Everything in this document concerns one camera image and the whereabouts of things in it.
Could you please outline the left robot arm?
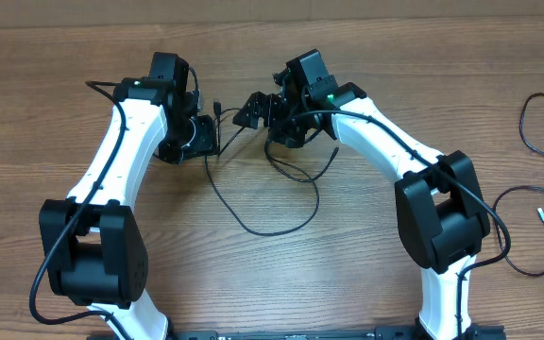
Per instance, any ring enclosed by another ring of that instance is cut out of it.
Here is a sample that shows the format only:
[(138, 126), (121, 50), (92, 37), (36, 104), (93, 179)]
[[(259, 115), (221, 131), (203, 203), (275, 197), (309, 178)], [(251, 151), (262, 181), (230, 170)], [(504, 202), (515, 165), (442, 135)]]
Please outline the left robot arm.
[(174, 338), (170, 318), (145, 289), (148, 254), (134, 207), (151, 159), (180, 164), (217, 152), (200, 91), (187, 89), (195, 78), (179, 55), (157, 52), (147, 76), (88, 82), (111, 101), (110, 125), (68, 196), (41, 207), (44, 259), (28, 298), (38, 322), (99, 316), (116, 339)]

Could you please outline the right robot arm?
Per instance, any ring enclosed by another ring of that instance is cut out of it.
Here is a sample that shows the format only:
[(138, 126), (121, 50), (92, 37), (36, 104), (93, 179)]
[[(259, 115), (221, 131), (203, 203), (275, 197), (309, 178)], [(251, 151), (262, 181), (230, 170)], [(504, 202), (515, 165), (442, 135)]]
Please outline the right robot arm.
[(399, 238), (421, 269), (416, 323), (428, 339), (472, 339), (469, 271), (489, 222), (472, 161), (426, 146), (387, 119), (364, 90), (339, 84), (320, 52), (287, 61), (273, 76), (277, 94), (253, 93), (233, 117), (241, 128), (268, 128), (289, 148), (320, 132), (363, 155), (394, 186)]

